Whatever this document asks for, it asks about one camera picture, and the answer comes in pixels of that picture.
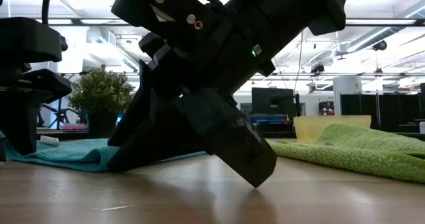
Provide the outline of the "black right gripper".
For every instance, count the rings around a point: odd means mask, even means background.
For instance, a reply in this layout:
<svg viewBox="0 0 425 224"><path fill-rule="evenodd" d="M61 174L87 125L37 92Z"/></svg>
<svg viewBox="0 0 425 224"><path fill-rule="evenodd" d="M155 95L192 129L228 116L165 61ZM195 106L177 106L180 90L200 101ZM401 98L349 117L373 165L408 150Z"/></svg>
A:
<svg viewBox="0 0 425 224"><path fill-rule="evenodd" d="M274 72L278 29L273 0L115 0L112 13L147 34L139 47L138 97L198 90L230 96L255 74Z"/></svg>

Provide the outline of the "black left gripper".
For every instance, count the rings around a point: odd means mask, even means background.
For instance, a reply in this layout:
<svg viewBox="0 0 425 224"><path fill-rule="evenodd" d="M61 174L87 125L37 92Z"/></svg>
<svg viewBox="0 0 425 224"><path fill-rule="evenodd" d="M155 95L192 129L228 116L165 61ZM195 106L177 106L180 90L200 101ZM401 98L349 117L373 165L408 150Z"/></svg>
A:
<svg viewBox="0 0 425 224"><path fill-rule="evenodd" d="M58 31L34 19L1 19L1 132L21 155L37 150L40 107L72 92L69 79L49 69L29 72L31 65L59 62L67 49Z"/></svg>

